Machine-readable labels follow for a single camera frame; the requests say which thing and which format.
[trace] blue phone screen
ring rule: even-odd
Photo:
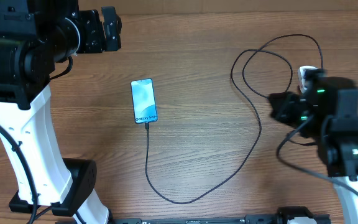
[[[153,81],[151,79],[133,81],[131,87],[135,122],[140,124],[158,120]]]

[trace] green light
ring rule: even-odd
[[[358,149],[352,149],[353,155],[358,155]]]

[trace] screw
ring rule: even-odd
[[[25,15],[25,19],[31,20],[32,19],[32,14],[30,13],[30,14]]]

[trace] phone screen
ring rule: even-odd
[[[131,87],[135,122],[140,124],[157,121],[153,81],[151,79],[133,81]]]

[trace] wooden table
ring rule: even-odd
[[[262,120],[262,137],[232,180],[189,204],[158,197],[144,174],[145,129],[136,125],[130,82],[152,78],[159,121],[150,125],[149,176],[167,197],[193,199],[230,176],[254,143],[258,125],[250,104],[234,89],[229,72],[245,49],[255,49],[285,34],[316,38],[329,76],[358,82],[358,11],[274,12],[123,16],[122,49],[79,55],[72,72],[51,82],[52,117],[63,157],[94,159],[97,193],[116,218],[240,217],[274,213],[278,207],[304,205],[343,223],[331,184],[282,166],[275,148],[291,130],[269,117],[266,99],[241,88]],[[312,41],[294,37],[272,43],[296,70],[319,66]],[[241,82],[246,57],[235,68]],[[64,65],[57,66],[61,72]],[[288,65],[260,54],[247,67],[249,83],[264,94],[283,91]],[[285,158],[325,173],[315,147],[287,144]],[[0,223],[25,223],[29,215],[10,212],[16,177],[0,140]],[[37,223],[61,218],[49,213]]]

